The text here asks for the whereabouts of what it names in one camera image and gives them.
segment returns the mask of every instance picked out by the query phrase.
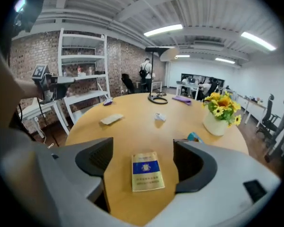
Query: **backpack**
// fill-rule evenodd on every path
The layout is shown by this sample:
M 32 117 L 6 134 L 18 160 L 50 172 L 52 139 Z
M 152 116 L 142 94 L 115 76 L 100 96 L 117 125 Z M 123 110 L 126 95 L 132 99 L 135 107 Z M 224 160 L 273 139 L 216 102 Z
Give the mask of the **backpack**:
M 142 69 L 142 65 L 141 65 L 141 69 L 139 71 L 139 75 L 142 79 L 146 78 L 147 74 L 149 73 L 149 72 L 146 72 L 145 67 L 146 67 L 146 65 L 144 66 L 144 69 Z

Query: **red brick wall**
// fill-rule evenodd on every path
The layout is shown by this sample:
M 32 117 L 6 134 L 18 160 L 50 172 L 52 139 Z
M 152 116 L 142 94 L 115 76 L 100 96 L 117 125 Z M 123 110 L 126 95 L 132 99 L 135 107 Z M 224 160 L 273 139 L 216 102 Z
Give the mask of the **red brick wall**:
M 36 64 L 47 64 L 50 72 L 58 75 L 58 42 L 60 31 L 40 33 L 36 35 L 27 36 L 21 39 L 17 39 L 12 42 L 10 67 L 13 74 L 23 80 L 31 80 L 31 75 Z M 64 50 L 63 54 L 78 53 L 79 50 Z M 80 49 L 80 53 L 93 54 L 93 50 Z M 96 54 L 103 54 L 103 46 L 100 45 L 96 48 Z M 140 49 L 134 45 L 126 42 L 116 40 L 113 38 L 107 38 L 107 66 L 109 87 L 112 97 L 121 95 L 121 74 L 127 73 L 130 75 L 133 83 L 139 80 L 139 66 L 145 60 L 146 57 L 151 57 L 143 49 Z M 95 70 L 95 65 L 87 64 L 80 65 L 81 71 L 87 72 L 89 67 Z M 67 66 L 66 72 L 68 76 L 77 75 L 77 65 Z M 104 62 L 100 60 L 97 63 L 98 70 L 104 70 Z M 154 72 L 156 74 L 155 80 L 164 80 L 165 77 L 165 63 L 160 62 L 157 57 L 154 60 Z M 99 83 L 103 90 L 106 90 L 105 78 L 100 78 Z M 76 82 L 69 89 L 69 95 L 88 92 L 90 90 L 97 89 L 96 79 L 82 80 Z M 33 99 L 21 100 L 22 109 L 32 104 Z M 81 108 L 98 103 L 98 98 L 92 98 L 75 105 L 72 105 L 72 110 L 76 111 Z M 66 117 L 68 113 L 65 104 L 62 100 L 62 109 Z M 47 121 L 49 124 L 58 121 L 57 116 L 53 111 L 46 113 Z M 44 127 L 44 122 L 39 117 L 41 128 Z M 30 132 L 34 132 L 30 122 L 24 122 L 24 125 Z

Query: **wooden floor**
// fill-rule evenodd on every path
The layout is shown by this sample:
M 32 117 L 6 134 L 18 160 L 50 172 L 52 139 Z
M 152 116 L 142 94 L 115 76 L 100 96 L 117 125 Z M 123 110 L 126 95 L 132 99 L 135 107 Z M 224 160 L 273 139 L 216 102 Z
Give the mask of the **wooden floor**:
M 175 93 L 175 89 L 169 89 L 168 93 Z M 264 155 L 267 152 L 267 148 L 265 147 L 265 143 L 262 140 L 263 135 L 261 133 L 256 134 L 257 122 L 255 122 L 255 120 L 250 117 L 248 123 L 244 124 L 244 121 L 245 121 L 245 118 L 247 117 L 247 114 L 243 115 L 243 111 L 240 111 L 238 113 L 243 116 L 241 124 L 238 126 L 238 128 L 239 128 L 240 132 L 242 133 L 242 135 L 243 135 L 243 137 L 246 141 L 248 151 L 249 151 L 249 155 L 252 156 L 257 161 L 259 161 L 260 163 L 262 163 L 267 168 L 269 168 L 275 174 L 282 177 L 282 175 L 284 173 L 284 161 L 281 159 L 281 157 L 276 157 L 270 163 L 267 163 L 264 160 Z M 71 122 L 70 119 L 68 119 L 68 122 L 69 122 L 69 125 L 70 125 L 70 127 L 69 127 L 69 129 L 70 129 L 71 126 L 72 126 L 72 122 Z M 52 143 L 55 143 L 52 136 L 51 136 L 51 131 L 52 131 L 53 135 L 55 136 L 55 138 L 57 139 L 60 147 L 64 146 L 66 138 L 67 138 L 67 134 L 65 133 L 65 131 L 63 130 L 63 128 L 62 128 L 62 126 L 60 125 L 59 122 L 49 126 L 49 128 L 44 130 L 44 132 L 47 136 L 45 144 L 49 146 Z M 38 134 L 35 135 L 34 138 L 39 142 L 43 142 L 43 139 L 41 139 L 41 137 Z

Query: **white ceiling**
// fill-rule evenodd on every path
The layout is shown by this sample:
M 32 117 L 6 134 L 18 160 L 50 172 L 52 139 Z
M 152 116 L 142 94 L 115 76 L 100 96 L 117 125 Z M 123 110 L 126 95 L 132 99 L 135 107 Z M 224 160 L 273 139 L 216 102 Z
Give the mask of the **white ceiling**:
M 49 30 L 54 23 L 101 28 L 133 44 L 175 45 L 191 57 L 221 56 L 239 63 L 248 61 L 255 52 L 268 53 L 242 38 L 244 31 L 276 47 L 283 43 L 276 19 L 259 0 L 44 0 L 33 31 Z M 143 35 L 174 24 L 184 28 L 170 34 Z M 220 42 L 224 49 L 197 50 L 190 47 L 194 40 Z

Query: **round wooden table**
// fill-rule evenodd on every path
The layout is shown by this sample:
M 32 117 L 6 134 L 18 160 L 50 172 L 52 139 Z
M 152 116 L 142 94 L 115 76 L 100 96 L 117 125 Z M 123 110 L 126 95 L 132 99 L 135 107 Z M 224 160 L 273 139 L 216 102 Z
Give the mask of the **round wooden table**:
M 128 223 L 145 225 L 160 213 L 174 198 L 178 171 L 173 162 L 173 139 L 187 139 L 196 132 L 205 144 L 234 149 L 248 154 L 243 136 L 236 126 L 224 136 L 211 135 L 202 121 L 208 110 L 198 101 L 188 106 L 167 95 L 168 104 L 158 105 L 147 99 L 147 93 L 114 98 L 109 106 L 98 105 L 88 110 L 73 126 L 66 145 L 99 138 L 114 138 L 114 154 L 104 181 L 111 215 Z M 110 126 L 100 123 L 112 114 L 123 119 Z M 155 113 L 166 115 L 166 121 L 155 121 Z M 132 192 L 131 156 L 156 151 L 165 188 Z

